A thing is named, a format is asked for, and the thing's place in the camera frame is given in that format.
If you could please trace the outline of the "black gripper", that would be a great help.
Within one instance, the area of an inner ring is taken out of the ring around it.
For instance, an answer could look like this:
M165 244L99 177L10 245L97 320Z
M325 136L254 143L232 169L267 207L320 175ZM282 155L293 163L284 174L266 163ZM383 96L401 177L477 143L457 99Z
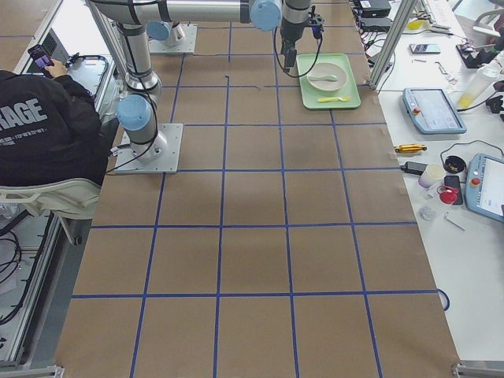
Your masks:
M293 69L296 61L296 43L302 37L306 24L293 24L290 21L282 21L280 25L281 49L283 56L283 66L285 72L289 73Z

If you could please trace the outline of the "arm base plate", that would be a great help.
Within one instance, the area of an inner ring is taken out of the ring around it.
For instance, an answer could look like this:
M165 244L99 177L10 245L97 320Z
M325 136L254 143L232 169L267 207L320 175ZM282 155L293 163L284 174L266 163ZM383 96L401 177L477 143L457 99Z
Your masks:
M118 150L112 173L177 173L182 136L183 124L159 124L154 144L140 146L130 143L127 132L124 132L121 142L128 146Z
M195 52L197 31L198 26L196 24L178 24L170 30L167 39L150 39L150 53L156 55L193 54Z

